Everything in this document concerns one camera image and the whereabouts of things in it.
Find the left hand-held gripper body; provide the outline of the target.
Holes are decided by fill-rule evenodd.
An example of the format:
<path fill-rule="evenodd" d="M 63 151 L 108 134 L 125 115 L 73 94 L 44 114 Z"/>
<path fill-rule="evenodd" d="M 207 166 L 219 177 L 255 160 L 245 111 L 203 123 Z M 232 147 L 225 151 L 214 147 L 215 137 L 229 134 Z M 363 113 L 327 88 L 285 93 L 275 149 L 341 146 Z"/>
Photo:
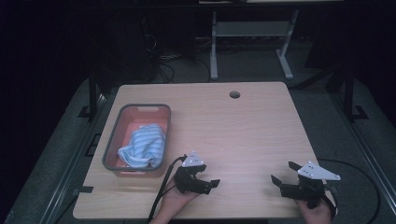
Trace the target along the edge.
<path fill-rule="evenodd" d="M 198 156 L 195 151 L 192 151 L 187 158 L 182 162 L 182 165 L 177 168 L 174 175 L 174 180 L 178 190 L 182 193 L 195 192 L 198 193 L 198 182 L 200 179 L 194 173 L 194 167 L 203 165 L 204 161 Z"/>

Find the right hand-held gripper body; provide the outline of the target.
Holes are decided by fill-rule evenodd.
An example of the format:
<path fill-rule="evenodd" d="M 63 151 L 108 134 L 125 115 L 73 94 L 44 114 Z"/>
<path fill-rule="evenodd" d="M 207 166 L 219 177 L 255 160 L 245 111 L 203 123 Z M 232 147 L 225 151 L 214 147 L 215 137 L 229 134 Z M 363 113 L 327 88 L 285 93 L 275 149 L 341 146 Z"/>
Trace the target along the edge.
<path fill-rule="evenodd" d="M 299 177 L 299 185 L 306 194 L 309 194 L 304 197 L 304 200 L 308 202 L 309 208 L 315 208 L 319 199 L 336 208 L 335 199 L 330 199 L 326 194 L 324 182 L 340 181 L 340 175 L 322 168 L 312 161 L 309 161 L 303 166 L 298 165 L 296 172 Z"/>

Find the person's left hand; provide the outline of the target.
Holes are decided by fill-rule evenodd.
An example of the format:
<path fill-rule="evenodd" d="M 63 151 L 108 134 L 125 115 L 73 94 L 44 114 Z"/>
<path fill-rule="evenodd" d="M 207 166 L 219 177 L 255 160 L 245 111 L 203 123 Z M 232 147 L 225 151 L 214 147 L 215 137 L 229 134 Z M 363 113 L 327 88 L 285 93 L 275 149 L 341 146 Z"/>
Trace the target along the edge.
<path fill-rule="evenodd" d="M 178 190 L 174 183 L 169 183 L 166 187 L 166 192 L 163 195 L 161 208 L 157 215 L 167 214 L 175 217 L 184 209 L 184 207 L 189 202 L 191 202 L 198 196 L 199 194 L 195 192 L 187 191 L 185 193 L 182 193 Z"/>

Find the person's right hand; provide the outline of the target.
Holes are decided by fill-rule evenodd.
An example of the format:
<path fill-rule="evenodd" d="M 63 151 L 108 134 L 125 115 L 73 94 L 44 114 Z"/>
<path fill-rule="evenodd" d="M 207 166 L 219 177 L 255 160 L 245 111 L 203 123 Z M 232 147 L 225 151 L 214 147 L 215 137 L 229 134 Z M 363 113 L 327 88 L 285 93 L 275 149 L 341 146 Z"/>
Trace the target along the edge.
<path fill-rule="evenodd" d="M 306 224 L 332 224 L 331 209 L 323 200 L 313 209 L 310 209 L 305 201 L 295 200 L 295 203 Z"/>

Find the blue striped cloth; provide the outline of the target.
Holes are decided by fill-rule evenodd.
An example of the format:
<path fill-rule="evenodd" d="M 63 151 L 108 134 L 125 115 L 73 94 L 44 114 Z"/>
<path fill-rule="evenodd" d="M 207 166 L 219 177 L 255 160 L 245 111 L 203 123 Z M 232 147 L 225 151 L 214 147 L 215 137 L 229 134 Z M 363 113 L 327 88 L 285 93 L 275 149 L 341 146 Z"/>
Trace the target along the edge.
<path fill-rule="evenodd" d="M 163 161 L 165 135 L 156 123 L 141 126 L 131 134 L 125 147 L 118 150 L 119 158 L 129 167 L 157 168 Z"/>

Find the pink bin with grey rim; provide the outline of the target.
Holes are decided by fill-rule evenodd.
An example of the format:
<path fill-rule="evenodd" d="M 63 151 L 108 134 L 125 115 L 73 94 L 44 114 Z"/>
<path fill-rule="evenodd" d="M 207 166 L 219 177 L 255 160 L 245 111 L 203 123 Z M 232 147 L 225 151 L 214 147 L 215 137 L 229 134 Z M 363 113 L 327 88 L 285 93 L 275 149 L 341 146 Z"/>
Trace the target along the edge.
<path fill-rule="evenodd" d="M 168 105 L 125 105 L 121 108 L 109 140 L 106 144 L 102 164 L 114 175 L 122 177 L 159 177 L 165 171 L 165 154 L 170 129 L 171 109 Z M 165 135 L 165 148 L 163 161 L 157 168 L 133 168 L 129 167 L 118 156 L 118 150 L 125 147 L 131 134 L 141 126 L 151 123 L 158 124 Z"/>

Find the grey metal stand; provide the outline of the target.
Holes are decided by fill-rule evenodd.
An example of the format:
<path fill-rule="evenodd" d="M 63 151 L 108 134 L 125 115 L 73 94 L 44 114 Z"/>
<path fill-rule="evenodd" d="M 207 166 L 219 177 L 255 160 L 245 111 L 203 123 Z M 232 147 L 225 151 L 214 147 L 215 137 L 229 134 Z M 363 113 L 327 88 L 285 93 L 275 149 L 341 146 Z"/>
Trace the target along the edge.
<path fill-rule="evenodd" d="M 212 14 L 211 51 L 209 54 L 210 78 L 217 80 L 217 40 L 219 37 L 283 37 L 284 43 L 276 50 L 276 56 L 287 80 L 293 79 L 286 53 L 299 15 L 294 10 L 288 21 L 218 21 L 217 12 Z"/>

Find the aluminium floor rail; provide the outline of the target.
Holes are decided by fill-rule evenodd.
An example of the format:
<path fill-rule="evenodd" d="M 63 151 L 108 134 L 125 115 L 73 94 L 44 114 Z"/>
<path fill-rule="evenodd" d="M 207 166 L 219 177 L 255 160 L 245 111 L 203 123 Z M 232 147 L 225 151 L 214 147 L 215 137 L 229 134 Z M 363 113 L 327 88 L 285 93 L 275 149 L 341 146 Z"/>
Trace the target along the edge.
<path fill-rule="evenodd" d="M 100 113 L 106 97 L 100 93 L 92 105 L 85 96 L 76 96 L 66 109 L 64 116 L 46 146 L 45 167 L 56 172 L 56 180 L 49 201 L 39 224 L 54 224 L 60 215 L 59 209 L 66 197 L 75 175 L 85 175 L 79 171 L 80 159 L 91 148 L 95 132 L 100 132 Z"/>
<path fill-rule="evenodd" d="M 371 95 L 363 94 L 347 113 L 346 100 L 339 94 L 331 99 L 361 151 L 362 158 L 396 217 L 396 128 L 376 106 Z"/>

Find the black metal post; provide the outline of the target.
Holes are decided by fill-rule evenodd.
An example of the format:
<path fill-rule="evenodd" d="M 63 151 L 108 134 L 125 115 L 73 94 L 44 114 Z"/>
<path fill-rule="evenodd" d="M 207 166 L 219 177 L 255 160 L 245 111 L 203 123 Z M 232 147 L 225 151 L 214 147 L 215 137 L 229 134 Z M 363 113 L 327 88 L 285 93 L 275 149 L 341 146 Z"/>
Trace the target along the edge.
<path fill-rule="evenodd" d="M 346 118 L 354 122 L 356 119 L 368 119 L 367 114 L 360 105 L 353 104 L 354 74 L 351 68 L 342 63 L 331 67 L 331 77 L 326 84 L 326 91 L 337 93 L 343 89 L 342 111 Z"/>
<path fill-rule="evenodd" d="M 84 105 L 80 109 L 78 117 L 87 119 L 88 122 L 91 122 L 98 114 L 99 108 L 101 107 L 104 98 L 97 84 L 97 75 L 94 70 L 90 72 L 88 77 L 88 94 L 89 104 Z"/>

